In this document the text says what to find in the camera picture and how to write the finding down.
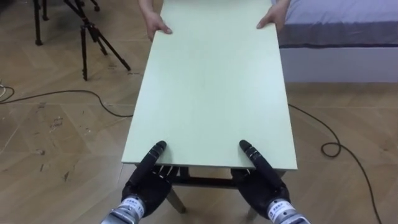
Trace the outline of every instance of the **camera tripod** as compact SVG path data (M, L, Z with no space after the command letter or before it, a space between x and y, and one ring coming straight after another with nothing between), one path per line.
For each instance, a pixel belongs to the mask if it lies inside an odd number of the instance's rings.
M90 33L91 38L93 39L94 43L98 43L102 53L104 55L107 55L107 51L102 43L102 41L105 43L105 45L112 51L112 53L119 59L119 61L124 65L124 67L130 71L131 68L127 64L127 62L120 57L120 55L117 53L117 51L112 47L112 45L108 42L108 40L105 39L104 35L100 32L100 30L88 20L86 17L85 12L83 11L81 7L81 1L80 0L74 0L75 5L74 6L69 0L64 0L65 4L68 5L83 21L83 25L80 26L80 37L81 37L81 55L83 58L83 79L87 81L87 48L86 48L86 30Z
M94 11L99 12L101 10L100 6L95 0L90 0L91 3L94 4ZM80 5L85 6L85 2L80 0ZM39 12L42 9L43 14L42 14L42 19L44 21L48 21L49 17L47 16L47 0L42 0L42 5L39 4L39 0L33 0L33 6L34 6L34 19L35 19L35 33L36 33L36 40L35 43L37 46L43 45L42 42L42 37L40 34L40 15Z

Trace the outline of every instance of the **gray bedsheet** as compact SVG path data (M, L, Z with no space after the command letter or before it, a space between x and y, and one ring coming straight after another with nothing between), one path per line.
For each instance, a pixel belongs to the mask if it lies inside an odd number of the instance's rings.
M398 0L292 0L279 44L398 44Z

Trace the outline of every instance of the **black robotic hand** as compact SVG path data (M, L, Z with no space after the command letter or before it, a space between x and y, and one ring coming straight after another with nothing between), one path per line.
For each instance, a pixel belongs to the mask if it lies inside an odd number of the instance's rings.
M232 180L247 203L258 214L269 218L268 206L277 199L290 202L289 191L277 172L255 147L245 140L240 141L239 145L256 170L231 169Z
M264 218L269 218L267 209L273 200L283 198L290 202L286 186L273 190L256 170L231 169L231 175L245 201Z
M138 183L131 181L123 188L122 200L132 195L144 202L144 217L152 214L166 199L172 188L172 180L177 176L178 167L155 166Z

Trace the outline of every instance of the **table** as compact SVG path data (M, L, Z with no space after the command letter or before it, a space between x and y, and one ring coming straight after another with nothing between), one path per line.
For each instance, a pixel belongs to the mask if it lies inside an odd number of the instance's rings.
M275 25L256 29L270 6L271 0L164 1L161 16L173 34L155 35L123 163L140 163L164 140L158 163L181 167L175 185L234 188L231 180L190 177L187 167L250 169L239 148L245 139L273 168L297 168Z

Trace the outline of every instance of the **power cord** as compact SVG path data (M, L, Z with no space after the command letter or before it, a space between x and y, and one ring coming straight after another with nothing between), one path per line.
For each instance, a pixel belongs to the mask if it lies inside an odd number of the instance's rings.
M4 94L6 94L7 88L4 87L4 86L1 84L1 78L0 78L0 87L2 88L2 93L0 94L0 98L2 98L2 96L4 96Z
M43 94L38 94L38 95L33 95L33 96L27 96L27 97L23 97L23 98L19 98L19 99L15 99L15 100L8 100L9 98L11 98L14 93L15 90L12 87L9 86L5 86L5 89L9 89L11 90L11 94L9 96L7 96L5 99L0 100L0 105L6 104L6 103L14 103L14 102L18 102L18 101L22 101L22 100L28 100L28 99L32 99L32 98L36 98L36 97L41 97L41 96L48 96L48 95L54 95L54 94L59 94L59 93L89 93L91 95L94 95L95 97L97 97L99 103L101 104L101 106L111 115L113 116L117 116L119 118L131 118L132 115L120 115L117 113L114 113L112 111L110 111L109 109L107 109L107 107L104 105L104 103L102 102L102 99L100 96L98 96L98 94L96 94L93 91L89 91L89 90L62 90L62 91L53 91L53 92L49 92L49 93L43 93Z
M365 169L363 168L362 163L359 161L359 159L355 156L355 154L354 154L351 150L349 150L346 146L344 146L344 145L342 145L342 144L340 143L340 139L337 137L337 134L336 134L327 124L325 124L323 121L321 121L320 119L316 118L315 116L311 115L310 113L308 113L308 112L306 112L306 111L304 111L304 110L301 110L300 108L298 108L298 107L296 107L296 106L294 106L294 105L289 104L289 106L290 106L291 108L294 108L294 109L298 110L299 112L301 112L301 113L303 113L303 114L305 114L305 115L307 115L307 116L313 118L315 121L318 121L318 122L321 123L322 125L324 125L324 127L326 127L326 128L331 132L331 134L335 137L336 142L326 142L326 143L324 143L324 144L321 146L321 152L322 152L323 155L325 155L325 156L327 156L327 157L329 157L329 158L334 159L334 158L336 158L336 157L338 157L338 156L340 155L342 149L345 149L345 150L354 158L354 160L356 161L356 163L359 165L359 168L361 168L362 173L363 173L363 175L365 176L366 183L368 184L369 193L371 194L372 207L373 207L373 211L374 211L374 214L375 214L375 216L376 216L377 222L378 222L379 224L382 224L381 219L380 219L380 216L379 216L379 212L377 211L376 203L374 202L374 195L373 195L372 185L371 185L371 183L370 183L370 181L369 181L369 178L368 178L368 175L366 174L366 171L365 171ZM325 146L329 146L329 145L338 146L337 152L334 153L334 154L328 154L328 153L326 153L326 151L325 151Z
M7 103L13 103L13 102L17 102L17 101L22 101L22 100L28 100L28 99L32 99L32 98L36 98L36 97L41 97L41 96L48 96L48 95L59 94L59 93L88 93L88 94L91 94L91 95L94 95L95 97L97 97L99 103L101 103L101 106L102 106L108 113L110 113L111 115L117 116L117 117L119 117L119 118L131 118L131 117L132 117L132 115L120 115L120 114L116 114L116 113L110 111L109 109L107 109L107 107L105 107L104 103L102 102L101 97L98 96L95 92L89 91L89 90L63 90L63 91L53 91L53 92L49 92L49 93L43 93L43 94L38 94L38 95L34 95L34 96L27 96L27 97L15 99L15 100L9 100L9 101L7 101L8 99L10 99L10 98L14 95L15 90L14 90L12 87L9 87L9 86L4 86L4 88L5 88L5 89L11 90L11 94L10 94L9 96L7 96L5 99L0 100L0 105L4 105L4 104L7 104ZM325 155L325 156L327 156L327 157L329 157L329 158L334 159L334 158L338 157L338 156L340 155L340 153L341 153L341 150L344 149L344 150L346 150L346 151L354 158L354 160L356 161L356 163L359 165L359 168L361 168L362 173L363 173L363 175L365 176L366 183L368 184L369 193L370 193L370 196L371 196L372 207L373 207L373 210L374 210L374 214L375 214L375 216L376 216L376 218L377 218L377 222L378 222L378 224L382 224L382 221L381 221L380 216L379 216L379 212L377 211L376 203L375 203L375 201L374 201L374 195L373 195L372 185L371 185L371 183L370 183L370 181L369 181L369 178L368 178L368 175L366 174L366 171L365 171L365 169L363 168L362 163L359 161L359 159L355 156L355 154L354 154L351 150L349 150L346 146L344 146L344 145L342 145L342 144L340 143L340 140L339 140L338 136L336 135L336 133L335 133L327 124L325 124L323 121L321 121L320 119L316 118L315 116L311 115L310 113L308 113L308 112L306 112L306 111L304 111L304 110L301 110L300 108L298 108L298 107L296 107L296 106L294 106L294 105L289 104L289 106L292 107L292 108L294 108L294 109L296 109L296 110L298 110L299 112L301 112L301 113L303 113L303 114L305 114L305 115L311 117L311 118L314 119L315 121L318 121L318 122L321 123L322 125L324 125L324 127L326 127L326 128L332 133L332 135L335 137L336 142L327 142L327 143L324 143L324 144L321 146L321 152L322 152L323 155ZM334 154L328 154L328 153L326 152L326 150L325 150L325 147L326 147L326 146L329 146L329 145L338 146L337 152L334 153Z

